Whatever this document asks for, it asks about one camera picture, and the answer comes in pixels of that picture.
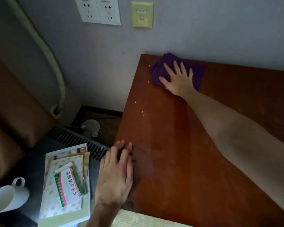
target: purple cloth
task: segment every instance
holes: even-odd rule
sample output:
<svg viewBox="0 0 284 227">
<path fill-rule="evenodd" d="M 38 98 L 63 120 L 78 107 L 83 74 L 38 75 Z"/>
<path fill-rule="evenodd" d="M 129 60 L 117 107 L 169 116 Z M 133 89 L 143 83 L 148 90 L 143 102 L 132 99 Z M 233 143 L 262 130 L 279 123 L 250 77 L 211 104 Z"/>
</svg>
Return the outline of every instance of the purple cloth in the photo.
<svg viewBox="0 0 284 227">
<path fill-rule="evenodd" d="M 201 64 L 189 63 L 186 60 L 176 57 L 175 55 L 171 53 L 164 54 L 163 57 L 150 68 L 150 73 L 153 75 L 152 82 L 154 84 L 158 84 L 165 88 L 164 84 L 160 82 L 159 77 L 162 76 L 167 81 L 170 82 L 170 76 L 164 68 L 164 63 L 166 63 L 173 70 L 173 72 L 176 73 L 174 69 L 174 64 L 173 64 L 174 61 L 176 61 L 179 66 L 180 66 L 180 63 L 183 62 L 187 70 L 187 75 L 189 75 L 189 69 L 192 68 L 193 87 L 197 91 L 199 91 L 201 80 L 204 75 L 206 66 L 201 65 Z"/>
</svg>

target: finger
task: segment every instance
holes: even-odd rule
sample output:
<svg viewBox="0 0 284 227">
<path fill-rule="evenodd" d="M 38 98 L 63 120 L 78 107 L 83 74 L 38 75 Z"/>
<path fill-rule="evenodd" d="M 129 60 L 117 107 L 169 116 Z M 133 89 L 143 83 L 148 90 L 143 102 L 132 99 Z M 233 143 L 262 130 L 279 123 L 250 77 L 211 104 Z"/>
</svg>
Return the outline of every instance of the finger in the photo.
<svg viewBox="0 0 284 227">
<path fill-rule="evenodd" d="M 175 76 L 176 74 L 171 70 L 171 68 L 164 63 L 164 68 L 167 71 L 167 73 L 169 74 L 170 78 L 172 78 L 173 76 Z"/>
<path fill-rule="evenodd" d="M 132 143 L 129 143 L 128 146 L 122 150 L 120 161 L 119 161 L 120 164 L 126 165 L 127 158 L 128 158 L 129 153 L 131 152 L 132 147 L 133 147 Z"/>
<path fill-rule="evenodd" d="M 184 67 L 183 62 L 181 62 L 180 67 L 181 67 L 181 72 L 182 72 L 182 74 L 185 75 L 185 76 L 187 76 L 186 68 Z"/>
<path fill-rule="evenodd" d="M 193 81 L 193 70 L 189 69 L 189 79 L 191 79 L 191 81 Z"/>
<path fill-rule="evenodd" d="M 104 157 L 104 166 L 107 166 L 110 162 L 110 150 L 108 150 Z"/>
<path fill-rule="evenodd" d="M 124 144 L 125 140 L 122 140 L 121 142 L 116 142 L 116 144 L 111 147 L 110 162 L 117 164 L 118 150 L 120 150 Z"/>
<path fill-rule="evenodd" d="M 164 84 L 165 88 L 169 90 L 171 83 L 168 82 L 164 77 L 159 76 L 159 80 L 162 84 Z"/>
<path fill-rule="evenodd" d="M 174 61 L 174 68 L 175 68 L 175 71 L 176 71 L 176 74 L 177 75 L 182 75 L 181 71 L 180 71 L 180 68 L 177 64 L 177 61 Z"/>
<path fill-rule="evenodd" d="M 127 186 L 133 184 L 133 162 L 132 162 L 132 159 L 131 159 L 131 156 L 130 156 L 130 155 L 129 155 L 128 158 L 127 158 L 125 184 L 126 184 Z"/>
<path fill-rule="evenodd" d="M 104 157 L 101 159 L 101 161 L 100 161 L 100 170 L 103 169 L 104 164 L 105 164 L 105 156 L 104 156 Z"/>
</svg>

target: hand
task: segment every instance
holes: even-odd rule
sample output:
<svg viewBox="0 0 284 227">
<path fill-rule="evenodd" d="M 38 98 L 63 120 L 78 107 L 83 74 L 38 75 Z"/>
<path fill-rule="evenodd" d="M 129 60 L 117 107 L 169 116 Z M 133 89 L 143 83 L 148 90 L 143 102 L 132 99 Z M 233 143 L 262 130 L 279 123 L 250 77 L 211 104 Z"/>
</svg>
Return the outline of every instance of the hand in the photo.
<svg viewBox="0 0 284 227">
<path fill-rule="evenodd" d="M 172 94 L 180 97 L 185 97 L 188 94 L 192 94 L 196 91 L 193 88 L 193 70 L 189 70 L 189 76 L 187 76 L 186 69 L 184 64 L 181 62 L 180 64 L 181 70 L 176 61 L 174 61 L 174 68 L 176 74 L 164 64 L 164 68 L 166 69 L 167 73 L 170 75 L 170 82 L 168 82 L 164 77 L 159 77 L 159 80 L 162 84 L 169 90 Z"/>
<path fill-rule="evenodd" d="M 116 142 L 101 159 L 95 206 L 104 205 L 119 210 L 128 197 L 133 185 L 133 163 L 129 155 L 132 143 L 122 150 L 120 161 L 117 162 L 118 150 L 124 144 L 124 140 Z"/>
</svg>

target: white pipe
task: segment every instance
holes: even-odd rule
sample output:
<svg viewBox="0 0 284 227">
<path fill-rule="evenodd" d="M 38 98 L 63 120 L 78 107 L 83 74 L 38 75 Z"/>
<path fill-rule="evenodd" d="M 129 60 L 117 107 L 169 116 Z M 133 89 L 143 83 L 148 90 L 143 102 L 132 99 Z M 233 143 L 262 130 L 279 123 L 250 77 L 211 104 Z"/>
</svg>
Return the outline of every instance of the white pipe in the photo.
<svg viewBox="0 0 284 227">
<path fill-rule="evenodd" d="M 26 16 L 25 12 L 23 11 L 22 7 L 19 5 L 19 3 L 16 0 L 5 0 L 6 3 L 11 8 L 14 15 L 18 18 L 18 20 L 21 22 L 23 27 L 27 30 L 27 32 L 30 34 L 30 36 L 33 38 L 33 40 L 36 42 L 36 44 L 39 46 L 43 54 L 45 55 L 47 61 L 49 62 L 50 67 L 52 68 L 53 72 L 56 75 L 59 90 L 60 90 L 60 100 L 58 105 L 56 106 L 54 110 L 54 115 L 60 115 L 63 110 L 64 101 L 65 101 L 65 85 L 62 73 L 60 71 L 60 68 L 58 66 L 58 63 L 56 61 L 56 58 L 54 57 L 51 49 L 47 46 L 47 44 L 43 41 L 43 39 L 39 36 L 38 32 L 35 30 L 34 26 Z"/>
</svg>

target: forearm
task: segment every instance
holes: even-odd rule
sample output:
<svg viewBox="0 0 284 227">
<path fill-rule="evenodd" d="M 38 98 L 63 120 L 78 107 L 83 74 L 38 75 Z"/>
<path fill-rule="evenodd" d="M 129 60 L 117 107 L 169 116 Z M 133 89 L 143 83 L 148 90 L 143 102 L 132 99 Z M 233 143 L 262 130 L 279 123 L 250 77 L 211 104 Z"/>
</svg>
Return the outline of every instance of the forearm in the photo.
<svg viewBox="0 0 284 227">
<path fill-rule="evenodd" d="M 86 227 L 110 227 L 120 207 L 96 205 Z"/>
<path fill-rule="evenodd" d="M 284 143 L 197 91 L 183 97 L 219 151 L 284 209 Z"/>
</svg>

